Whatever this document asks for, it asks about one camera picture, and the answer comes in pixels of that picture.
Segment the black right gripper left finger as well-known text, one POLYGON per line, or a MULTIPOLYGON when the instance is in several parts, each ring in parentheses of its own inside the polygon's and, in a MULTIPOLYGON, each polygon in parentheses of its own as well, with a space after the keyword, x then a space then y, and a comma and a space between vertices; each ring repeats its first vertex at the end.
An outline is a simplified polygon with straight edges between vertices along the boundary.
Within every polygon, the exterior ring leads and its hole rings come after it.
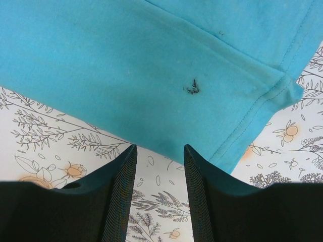
POLYGON ((125 241, 137 147, 61 189, 1 182, 1 241, 125 241))

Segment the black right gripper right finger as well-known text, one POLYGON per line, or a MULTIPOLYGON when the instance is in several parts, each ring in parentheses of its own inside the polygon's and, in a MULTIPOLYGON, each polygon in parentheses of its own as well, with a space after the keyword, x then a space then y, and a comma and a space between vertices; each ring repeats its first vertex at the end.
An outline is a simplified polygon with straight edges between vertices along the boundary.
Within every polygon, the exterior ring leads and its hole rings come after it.
POLYGON ((260 189, 184 147, 195 241, 322 241, 322 184, 260 189))

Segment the turquoise t shirt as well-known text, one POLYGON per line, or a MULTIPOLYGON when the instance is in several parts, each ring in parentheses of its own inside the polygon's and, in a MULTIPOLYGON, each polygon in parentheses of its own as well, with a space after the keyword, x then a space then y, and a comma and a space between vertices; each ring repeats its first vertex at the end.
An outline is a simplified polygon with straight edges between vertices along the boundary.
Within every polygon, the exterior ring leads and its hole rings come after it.
POLYGON ((232 172, 322 41, 322 1, 1 1, 1 86, 232 172))

